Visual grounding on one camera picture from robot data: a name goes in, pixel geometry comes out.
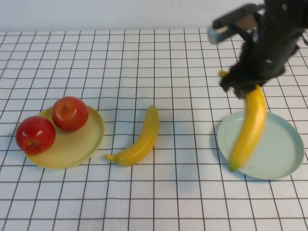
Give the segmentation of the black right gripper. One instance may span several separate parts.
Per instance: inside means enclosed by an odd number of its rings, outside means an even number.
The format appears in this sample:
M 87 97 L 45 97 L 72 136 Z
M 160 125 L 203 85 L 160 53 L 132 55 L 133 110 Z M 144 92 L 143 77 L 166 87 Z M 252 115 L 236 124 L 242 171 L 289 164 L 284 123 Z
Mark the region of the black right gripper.
M 245 39 L 239 62 L 230 69 L 230 74 L 220 75 L 222 89 L 233 88 L 235 96 L 244 99 L 257 88 L 256 83 L 263 84 L 282 75 L 306 28 L 307 1 L 265 1 L 257 31 Z

